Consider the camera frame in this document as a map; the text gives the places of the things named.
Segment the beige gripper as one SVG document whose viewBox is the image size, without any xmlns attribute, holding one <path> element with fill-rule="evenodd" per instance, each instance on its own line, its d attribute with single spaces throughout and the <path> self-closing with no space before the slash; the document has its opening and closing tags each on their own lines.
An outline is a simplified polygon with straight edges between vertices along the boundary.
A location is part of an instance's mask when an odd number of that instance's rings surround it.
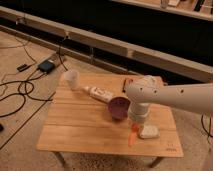
<svg viewBox="0 0 213 171">
<path fill-rule="evenodd" d="M 128 109 L 128 117 L 133 123 L 130 124 L 130 130 L 135 132 L 137 131 L 136 124 L 144 124 L 149 113 L 150 104 L 149 103 L 134 103 L 131 102 Z"/>
</svg>

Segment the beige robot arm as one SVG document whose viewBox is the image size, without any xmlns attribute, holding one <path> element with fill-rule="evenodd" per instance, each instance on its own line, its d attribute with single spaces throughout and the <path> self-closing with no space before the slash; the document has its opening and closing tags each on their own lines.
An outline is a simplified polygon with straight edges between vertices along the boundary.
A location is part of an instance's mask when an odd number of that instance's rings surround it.
<svg viewBox="0 0 213 171">
<path fill-rule="evenodd" d="M 157 80 L 148 75 L 128 84 L 125 94 L 133 123 L 145 122 L 152 103 L 213 117 L 213 83 L 158 86 Z"/>
</svg>

